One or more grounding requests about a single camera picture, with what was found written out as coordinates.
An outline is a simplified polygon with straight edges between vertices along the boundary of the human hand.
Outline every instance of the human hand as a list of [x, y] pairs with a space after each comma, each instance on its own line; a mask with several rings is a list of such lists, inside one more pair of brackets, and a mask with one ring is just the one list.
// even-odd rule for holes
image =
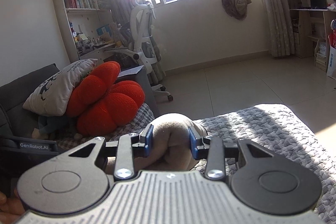
[[3, 224], [13, 223], [25, 212], [16, 189], [14, 193], [15, 198], [8, 198], [4, 193], [0, 192], [0, 222]]

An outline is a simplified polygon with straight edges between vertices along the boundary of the white wall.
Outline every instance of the white wall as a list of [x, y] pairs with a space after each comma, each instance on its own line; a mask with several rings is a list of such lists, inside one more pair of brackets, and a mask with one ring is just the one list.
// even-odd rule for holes
[[69, 64], [53, 0], [0, 0], [0, 86], [52, 63]]
[[245, 20], [230, 17], [221, 0], [179, 0], [155, 8], [153, 37], [165, 70], [268, 50], [266, 13], [251, 0]]

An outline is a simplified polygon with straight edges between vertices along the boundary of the gray sofa backrest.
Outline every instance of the gray sofa backrest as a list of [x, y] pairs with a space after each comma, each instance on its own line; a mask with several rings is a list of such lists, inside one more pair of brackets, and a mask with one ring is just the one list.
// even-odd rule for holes
[[51, 64], [0, 87], [0, 135], [31, 138], [34, 128], [38, 128], [38, 115], [22, 105], [43, 81], [58, 71]]

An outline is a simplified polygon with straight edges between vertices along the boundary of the red flower-shaped pillow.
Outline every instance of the red flower-shaped pillow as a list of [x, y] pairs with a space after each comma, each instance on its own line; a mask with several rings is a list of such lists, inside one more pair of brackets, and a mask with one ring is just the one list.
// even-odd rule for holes
[[110, 61], [92, 70], [73, 90], [66, 115], [78, 117], [77, 130], [83, 136], [101, 136], [113, 132], [134, 119], [144, 103], [145, 94], [134, 81], [113, 83], [120, 65]]

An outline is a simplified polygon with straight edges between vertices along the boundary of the tiled floor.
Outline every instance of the tiled floor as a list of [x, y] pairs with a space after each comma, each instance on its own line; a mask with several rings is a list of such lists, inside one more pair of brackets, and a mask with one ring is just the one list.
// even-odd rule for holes
[[263, 57], [169, 76], [162, 84], [174, 100], [157, 97], [161, 113], [193, 120], [262, 103], [287, 105], [336, 155], [336, 80], [314, 58]]

